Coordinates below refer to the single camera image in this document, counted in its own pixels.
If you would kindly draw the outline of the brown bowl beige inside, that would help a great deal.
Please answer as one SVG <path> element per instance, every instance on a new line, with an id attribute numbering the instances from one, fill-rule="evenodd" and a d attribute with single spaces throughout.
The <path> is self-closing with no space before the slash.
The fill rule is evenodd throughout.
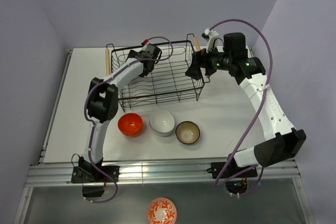
<path id="1" fill-rule="evenodd" d="M 183 121 L 175 129 L 177 140 L 186 145 L 196 143 L 200 138 L 200 128 L 192 121 Z"/>

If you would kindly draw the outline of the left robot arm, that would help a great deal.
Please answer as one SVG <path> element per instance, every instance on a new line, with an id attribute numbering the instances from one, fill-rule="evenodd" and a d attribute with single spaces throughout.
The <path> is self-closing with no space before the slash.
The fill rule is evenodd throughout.
<path id="1" fill-rule="evenodd" d="M 93 78 L 85 101 L 84 116 L 90 122 L 88 144 L 79 158 L 78 166 L 91 182 L 102 176 L 103 144 L 110 121 L 119 107 L 119 91 L 137 77 L 145 77 L 161 60 L 162 50 L 153 44 L 146 44 L 140 51 L 130 50 L 128 57 L 114 73 L 103 79 Z"/>

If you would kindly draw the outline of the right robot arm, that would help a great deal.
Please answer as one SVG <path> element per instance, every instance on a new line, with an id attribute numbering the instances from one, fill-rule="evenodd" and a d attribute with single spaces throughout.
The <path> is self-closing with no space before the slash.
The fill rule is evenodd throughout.
<path id="1" fill-rule="evenodd" d="M 306 140 L 304 130 L 298 130 L 285 116 L 268 81 L 270 74 L 257 57 L 249 57 L 242 33 L 224 35 L 223 51 L 215 47 L 219 33 L 206 29 L 205 49 L 192 54 L 186 76 L 199 80 L 218 70 L 228 71 L 248 96 L 260 120 L 265 141 L 232 154 L 227 164 L 228 173 L 240 176 L 247 166 L 270 165 L 294 158 Z"/>

